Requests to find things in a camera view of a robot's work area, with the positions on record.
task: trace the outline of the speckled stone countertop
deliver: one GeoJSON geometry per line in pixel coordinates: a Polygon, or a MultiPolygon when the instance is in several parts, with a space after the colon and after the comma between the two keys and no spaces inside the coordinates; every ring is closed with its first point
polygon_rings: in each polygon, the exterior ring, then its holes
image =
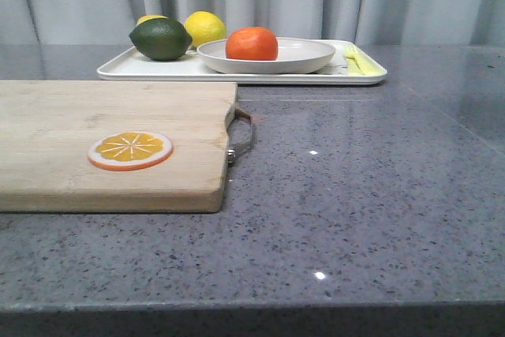
{"type": "MultiPolygon", "coordinates": [[[[2,46],[0,77],[126,48],[2,46]]],[[[364,50],[381,85],[239,88],[219,213],[0,214],[0,335],[505,335],[505,49],[364,50]]]]}

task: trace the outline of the wooden cutting board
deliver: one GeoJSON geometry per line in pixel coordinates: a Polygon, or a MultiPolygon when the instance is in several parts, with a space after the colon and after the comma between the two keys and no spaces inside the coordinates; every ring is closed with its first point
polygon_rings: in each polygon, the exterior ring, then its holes
{"type": "Polygon", "coordinates": [[[217,212],[237,85],[230,82],[0,81],[0,211],[217,212]],[[169,137],[153,167],[92,166],[95,141],[169,137]]]}

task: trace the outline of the lemon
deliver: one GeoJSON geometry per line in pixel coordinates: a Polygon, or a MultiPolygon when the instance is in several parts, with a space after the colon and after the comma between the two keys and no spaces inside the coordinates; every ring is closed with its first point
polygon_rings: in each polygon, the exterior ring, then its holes
{"type": "Polygon", "coordinates": [[[194,47],[226,38],[225,24],[208,11],[196,11],[186,19],[184,26],[193,38],[194,47]]]}
{"type": "Polygon", "coordinates": [[[185,54],[191,35],[175,19],[155,18],[138,24],[129,34],[137,50],[156,61],[172,61],[185,54]]]}
{"type": "Polygon", "coordinates": [[[151,20],[151,19],[159,19],[159,18],[168,18],[166,16],[163,16],[163,15],[145,15],[145,16],[142,16],[138,22],[137,22],[137,25],[138,24],[141,24],[143,23],[144,21],[147,21],[147,20],[151,20]]]}

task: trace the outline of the orange slice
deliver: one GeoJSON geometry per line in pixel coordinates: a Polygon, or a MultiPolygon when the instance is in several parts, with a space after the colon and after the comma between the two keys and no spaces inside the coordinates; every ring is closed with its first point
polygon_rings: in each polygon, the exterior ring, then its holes
{"type": "Polygon", "coordinates": [[[164,161],[173,149],[170,139],[160,133],[124,132],[96,141],[88,160],[104,170],[139,170],[164,161]]]}

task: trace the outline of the cutting board handle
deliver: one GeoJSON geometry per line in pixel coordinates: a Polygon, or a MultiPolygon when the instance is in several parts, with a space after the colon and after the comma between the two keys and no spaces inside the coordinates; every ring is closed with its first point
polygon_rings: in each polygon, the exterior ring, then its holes
{"type": "Polygon", "coordinates": [[[232,144],[230,148],[228,148],[227,152],[228,166],[233,166],[237,161],[238,157],[240,157],[253,147],[256,135],[254,124],[250,114],[248,114],[247,112],[245,112],[240,108],[235,108],[234,121],[235,120],[249,124],[249,138],[247,140],[243,140],[235,144],[232,144]]]}

